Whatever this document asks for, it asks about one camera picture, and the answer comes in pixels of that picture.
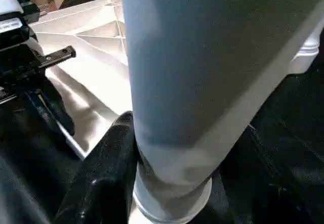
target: gray cylinder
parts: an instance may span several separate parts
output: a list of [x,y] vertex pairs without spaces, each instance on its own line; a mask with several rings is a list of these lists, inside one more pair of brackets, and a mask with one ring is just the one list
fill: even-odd
[[212,172],[320,20],[321,0],[287,1],[124,0],[142,157],[134,197],[154,223],[203,208]]

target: white plastic part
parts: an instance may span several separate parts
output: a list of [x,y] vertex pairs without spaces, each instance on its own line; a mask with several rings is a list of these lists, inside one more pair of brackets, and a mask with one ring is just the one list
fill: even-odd
[[0,0],[0,15],[9,14],[13,12],[24,13],[17,0]]
[[33,49],[34,51],[38,52],[40,55],[44,55],[42,47],[39,45],[38,41],[36,39],[30,37],[27,41],[25,41],[23,44],[27,44],[27,46],[30,49]]
[[289,74],[305,73],[319,53],[319,37],[324,27],[320,21],[289,65]]

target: white label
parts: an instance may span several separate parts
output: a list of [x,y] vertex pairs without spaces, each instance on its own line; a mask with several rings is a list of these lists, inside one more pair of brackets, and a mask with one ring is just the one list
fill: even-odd
[[22,23],[19,18],[13,18],[10,20],[0,21],[0,33],[14,30],[22,26]]

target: white cap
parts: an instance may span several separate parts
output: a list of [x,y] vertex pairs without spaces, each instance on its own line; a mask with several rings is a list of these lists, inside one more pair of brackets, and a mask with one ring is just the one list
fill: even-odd
[[12,12],[24,13],[17,0],[0,0],[0,15],[9,14]]

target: white plastic base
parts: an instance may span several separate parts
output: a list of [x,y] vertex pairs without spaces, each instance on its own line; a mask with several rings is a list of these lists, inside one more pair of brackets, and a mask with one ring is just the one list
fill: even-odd
[[[197,216],[199,212],[201,212],[201,210],[206,206],[208,199],[211,195],[211,191],[212,191],[212,179],[210,179],[206,183],[202,191],[202,194],[194,203],[193,207],[189,210],[187,215],[178,219],[172,219],[172,217],[161,219],[157,217],[154,213],[148,212],[145,206],[141,203],[141,201],[139,201],[137,182],[135,182],[133,198],[141,213],[154,224],[186,224],[190,222],[192,219],[194,219],[194,217]],[[149,199],[149,195],[145,195],[145,197],[147,198],[145,200],[145,204],[152,203],[152,200]]]

